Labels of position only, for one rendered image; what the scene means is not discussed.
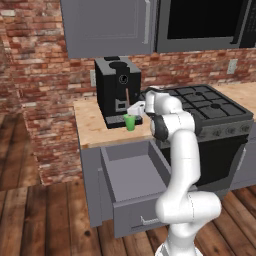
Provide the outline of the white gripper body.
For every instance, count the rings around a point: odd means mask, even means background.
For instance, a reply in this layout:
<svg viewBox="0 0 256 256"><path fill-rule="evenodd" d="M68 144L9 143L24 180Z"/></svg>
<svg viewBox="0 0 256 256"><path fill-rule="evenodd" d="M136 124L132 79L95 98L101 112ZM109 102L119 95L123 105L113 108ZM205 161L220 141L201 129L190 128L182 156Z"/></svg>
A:
<svg viewBox="0 0 256 256"><path fill-rule="evenodd" d="M143 116L145 114L145 102L138 101L127 109L129 115Z"/></svg>

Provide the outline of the green smoothie cup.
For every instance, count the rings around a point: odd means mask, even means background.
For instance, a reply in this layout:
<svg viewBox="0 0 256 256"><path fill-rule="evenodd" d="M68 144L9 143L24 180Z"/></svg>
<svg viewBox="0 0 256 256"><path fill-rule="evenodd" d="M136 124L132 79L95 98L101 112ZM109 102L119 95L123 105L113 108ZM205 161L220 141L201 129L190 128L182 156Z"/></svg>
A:
<svg viewBox="0 0 256 256"><path fill-rule="evenodd" d="M125 125L128 131L133 131L135 129L135 119L136 117L134 115L124 115Z"/></svg>

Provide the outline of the grey open drawer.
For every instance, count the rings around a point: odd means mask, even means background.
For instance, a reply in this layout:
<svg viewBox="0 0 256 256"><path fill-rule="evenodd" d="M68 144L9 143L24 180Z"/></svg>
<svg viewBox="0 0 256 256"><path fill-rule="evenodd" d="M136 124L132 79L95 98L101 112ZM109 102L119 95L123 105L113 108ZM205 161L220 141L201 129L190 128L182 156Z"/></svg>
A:
<svg viewBox="0 0 256 256"><path fill-rule="evenodd" d="M166 191L171 168L153 140L101 148L103 173L112 201L114 236L128 236L163 226L144 226L157 218L155 204Z"/></svg>

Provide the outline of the black coffee machine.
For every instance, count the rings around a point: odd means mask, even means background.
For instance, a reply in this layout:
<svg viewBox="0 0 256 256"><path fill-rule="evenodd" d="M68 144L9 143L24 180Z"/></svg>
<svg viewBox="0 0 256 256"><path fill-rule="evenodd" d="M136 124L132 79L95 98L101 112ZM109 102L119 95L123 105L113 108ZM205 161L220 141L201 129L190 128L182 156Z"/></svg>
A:
<svg viewBox="0 0 256 256"><path fill-rule="evenodd" d="M94 60L97 102L108 129L125 126L126 88L130 106L139 100L141 71L127 57L104 57Z"/></svg>

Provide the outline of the black stove with oven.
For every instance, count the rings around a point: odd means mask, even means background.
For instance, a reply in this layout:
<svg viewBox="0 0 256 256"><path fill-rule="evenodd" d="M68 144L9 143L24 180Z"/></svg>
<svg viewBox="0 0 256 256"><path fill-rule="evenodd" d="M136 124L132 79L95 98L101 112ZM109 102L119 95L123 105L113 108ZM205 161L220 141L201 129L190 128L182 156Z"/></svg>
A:
<svg viewBox="0 0 256 256"><path fill-rule="evenodd" d="M178 98L183 110L198 121L201 177L195 186L224 197L246 153L253 113L206 84L160 91ZM250 130L243 132L243 125L249 125ZM227 134L231 127L235 133ZM216 129L221 130L218 137L213 135ZM170 143L156 139L156 144L165 159L170 160Z"/></svg>

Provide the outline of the grey base cabinet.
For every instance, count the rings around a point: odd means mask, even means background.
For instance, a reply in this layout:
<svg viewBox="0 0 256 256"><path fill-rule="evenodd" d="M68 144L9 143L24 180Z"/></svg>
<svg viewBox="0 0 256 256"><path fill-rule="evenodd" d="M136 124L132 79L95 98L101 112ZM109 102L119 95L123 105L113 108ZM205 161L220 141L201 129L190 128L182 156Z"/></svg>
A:
<svg viewBox="0 0 256 256"><path fill-rule="evenodd" d="M256 123L253 124L245 150L244 158L231 183L231 190L256 184Z"/></svg>
<svg viewBox="0 0 256 256"><path fill-rule="evenodd" d="M80 158L91 227L113 218L112 201L102 169L99 148L81 149Z"/></svg>

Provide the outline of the black microwave oven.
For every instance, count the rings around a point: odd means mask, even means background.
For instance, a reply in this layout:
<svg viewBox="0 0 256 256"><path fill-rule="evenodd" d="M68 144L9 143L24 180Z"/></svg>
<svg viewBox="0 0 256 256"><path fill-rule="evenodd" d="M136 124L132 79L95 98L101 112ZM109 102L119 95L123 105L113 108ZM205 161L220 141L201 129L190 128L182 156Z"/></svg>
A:
<svg viewBox="0 0 256 256"><path fill-rule="evenodd" d="M256 47L256 0L160 0L158 53Z"/></svg>

